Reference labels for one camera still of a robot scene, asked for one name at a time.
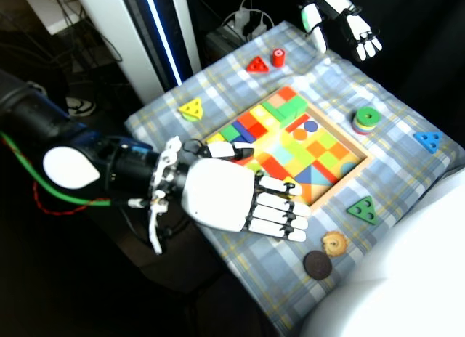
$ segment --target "tablecloth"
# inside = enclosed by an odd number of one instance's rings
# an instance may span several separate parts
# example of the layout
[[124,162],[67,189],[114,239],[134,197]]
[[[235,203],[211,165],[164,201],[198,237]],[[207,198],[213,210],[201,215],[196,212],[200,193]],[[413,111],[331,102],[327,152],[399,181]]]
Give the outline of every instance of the tablecloth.
[[[273,49],[286,51],[286,65],[270,64]],[[260,55],[269,73],[248,73],[246,66]],[[281,334],[287,334],[335,284],[359,262],[446,171],[465,163],[465,152],[443,134],[440,149],[430,154],[414,138],[417,131],[438,131],[350,62],[328,51],[319,54],[303,33],[281,23],[165,93],[134,115],[126,126],[138,139],[161,150],[174,135],[202,139],[237,114],[284,85],[291,85],[376,157],[359,177],[309,219],[304,243],[277,241],[248,232],[231,233],[201,227],[248,292]],[[184,120],[177,108],[200,97],[203,118]],[[369,105],[382,114],[366,137],[351,129],[355,111]],[[373,226],[350,216],[346,209],[371,195],[381,220]],[[302,259],[321,250],[321,238],[338,230],[349,239],[347,253],[332,259],[333,272],[315,281]]]

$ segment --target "cookie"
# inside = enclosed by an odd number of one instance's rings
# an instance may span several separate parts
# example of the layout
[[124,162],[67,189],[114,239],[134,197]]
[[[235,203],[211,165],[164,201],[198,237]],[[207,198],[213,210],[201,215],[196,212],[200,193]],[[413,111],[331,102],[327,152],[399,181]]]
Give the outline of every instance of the cookie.
[[311,251],[304,258],[305,272],[315,280],[326,279],[333,271],[329,256],[321,251]]
[[323,250],[328,256],[340,256],[347,250],[347,240],[339,232],[327,232],[321,241],[323,242]]

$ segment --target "blue light strip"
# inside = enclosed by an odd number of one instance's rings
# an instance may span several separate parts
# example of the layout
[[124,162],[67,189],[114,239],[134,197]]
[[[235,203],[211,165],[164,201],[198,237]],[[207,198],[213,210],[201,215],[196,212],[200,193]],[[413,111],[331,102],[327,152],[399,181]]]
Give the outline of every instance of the blue light strip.
[[181,85],[181,77],[179,77],[179,72],[177,71],[176,63],[174,62],[173,54],[171,53],[171,49],[169,48],[168,40],[166,39],[165,31],[163,30],[163,26],[160,21],[160,17],[158,16],[157,8],[155,7],[155,2],[153,0],[147,0],[148,6],[150,8],[150,12],[152,12],[153,21],[155,21],[155,25],[158,29],[158,34],[160,34],[161,42],[163,43],[163,47],[165,48],[166,56],[168,57],[169,64],[171,65],[171,69],[173,70],[174,77],[176,78],[177,85]]

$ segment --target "robotic arm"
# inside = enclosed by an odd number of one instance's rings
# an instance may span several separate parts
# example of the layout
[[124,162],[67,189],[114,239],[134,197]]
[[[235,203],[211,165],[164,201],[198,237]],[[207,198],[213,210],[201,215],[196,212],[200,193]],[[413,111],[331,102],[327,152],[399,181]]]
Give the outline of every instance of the robotic arm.
[[157,216],[176,198],[197,222],[231,232],[304,241],[310,208],[286,196],[300,195],[295,184],[264,176],[224,159],[247,158],[250,144],[202,145],[191,166],[180,163],[178,137],[160,154],[143,142],[105,137],[70,119],[61,109],[22,81],[0,71],[0,129],[45,150],[42,167],[57,186],[80,190],[98,185],[124,191],[127,205],[149,208],[149,240],[163,253]]
[[305,31],[318,51],[324,53],[327,50],[321,30],[322,14],[339,22],[357,60],[364,61],[382,50],[376,33],[360,16],[361,8],[354,6],[350,0],[297,0],[297,6],[301,10]]

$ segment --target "table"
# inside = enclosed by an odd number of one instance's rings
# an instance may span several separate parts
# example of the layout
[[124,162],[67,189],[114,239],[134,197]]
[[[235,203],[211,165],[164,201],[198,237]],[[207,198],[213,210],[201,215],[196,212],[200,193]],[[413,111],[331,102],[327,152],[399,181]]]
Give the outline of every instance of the table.
[[[287,52],[286,65],[281,69],[273,68],[269,61],[272,50],[278,47]],[[245,71],[257,55],[268,63],[269,73]],[[428,153],[413,134],[437,131],[436,127],[350,62],[331,51],[319,54],[299,29],[286,22],[165,93],[129,117],[126,126],[136,138],[161,150],[174,135],[181,140],[204,138],[284,85],[306,96],[376,157],[359,177],[310,217],[304,243],[200,226],[231,271],[285,335],[434,181],[465,163],[465,151],[443,134],[440,149],[434,155]],[[177,108],[194,97],[201,98],[204,117],[191,123],[182,119]],[[367,137],[354,133],[350,126],[355,111],[365,105],[382,114],[381,122]],[[346,212],[366,195],[373,197],[380,219],[376,226]],[[344,233],[349,247],[345,255],[332,260],[331,276],[315,281],[305,273],[302,259],[311,250],[320,250],[322,236],[331,230]]]

